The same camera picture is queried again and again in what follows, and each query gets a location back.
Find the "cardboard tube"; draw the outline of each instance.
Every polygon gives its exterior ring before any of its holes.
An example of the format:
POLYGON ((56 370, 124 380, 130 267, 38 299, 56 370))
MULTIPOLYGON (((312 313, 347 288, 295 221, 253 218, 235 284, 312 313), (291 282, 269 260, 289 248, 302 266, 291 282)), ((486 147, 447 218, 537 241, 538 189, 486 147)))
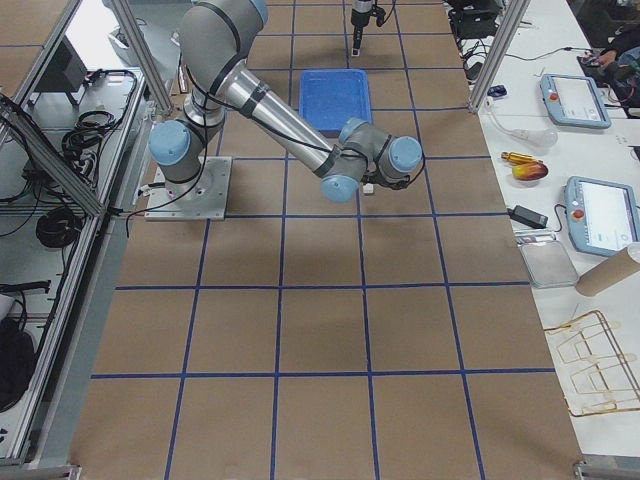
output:
POLYGON ((640 242, 629 244, 580 277, 576 290, 593 297, 606 288, 640 271, 640 242))

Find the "power adapter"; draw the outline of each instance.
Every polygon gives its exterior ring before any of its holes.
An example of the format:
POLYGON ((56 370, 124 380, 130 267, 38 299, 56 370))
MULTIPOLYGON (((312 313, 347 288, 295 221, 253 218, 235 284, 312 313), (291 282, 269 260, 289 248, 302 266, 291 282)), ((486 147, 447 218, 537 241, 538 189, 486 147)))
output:
POLYGON ((511 220, 536 229, 545 228, 547 220, 549 220, 548 217, 520 205, 516 205, 514 208, 507 208, 507 212, 511 220))

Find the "black bag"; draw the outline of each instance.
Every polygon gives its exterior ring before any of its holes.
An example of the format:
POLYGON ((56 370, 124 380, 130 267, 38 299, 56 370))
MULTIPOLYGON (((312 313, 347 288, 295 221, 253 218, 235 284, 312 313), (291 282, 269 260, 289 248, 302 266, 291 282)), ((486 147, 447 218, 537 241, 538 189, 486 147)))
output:
POLYGON ((22 398, 35 368, 36 354, 29 334, 13 319, 0 321, 0 412, 22 398))

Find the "robotic arm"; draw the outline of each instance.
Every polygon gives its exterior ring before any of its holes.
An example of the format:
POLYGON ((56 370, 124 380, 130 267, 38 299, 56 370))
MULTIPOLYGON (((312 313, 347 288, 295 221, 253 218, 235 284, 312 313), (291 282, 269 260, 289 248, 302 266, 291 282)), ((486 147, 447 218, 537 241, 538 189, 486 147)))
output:
POLYGON ((361 181, 406 188, 408 174, 422 160, 415 139, 395 137, 352 118, 342 129, 341 145, 332 146, 247 69, 246 57, 267 19, 264 0, 202 0, 184 16, 180 46, 193 93, 182 116, 157 126, 149 140, 174 193, 195 190, 197 194, 200 184, 194 189, 194 182, 209 181, 200 178, 198 154, 205 138, 222 128, 225 106, 256 122, 321 178, 329 200, 349 201, 361 181))

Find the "brown paper floor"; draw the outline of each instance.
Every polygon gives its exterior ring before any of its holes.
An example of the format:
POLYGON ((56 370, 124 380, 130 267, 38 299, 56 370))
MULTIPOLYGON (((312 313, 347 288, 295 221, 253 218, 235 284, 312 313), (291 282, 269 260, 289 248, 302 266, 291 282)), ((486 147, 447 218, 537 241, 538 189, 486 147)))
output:
POLYGON ((443 6, 399 1, 349 58, 350 2, 271 3, 256 74, 297 105, 300 69, 365 69, 374 122, 417 136, 426 172, 331 204, 230 114, 228 219, 134 222, 72 460, 91 480, 573 478, 443 6))

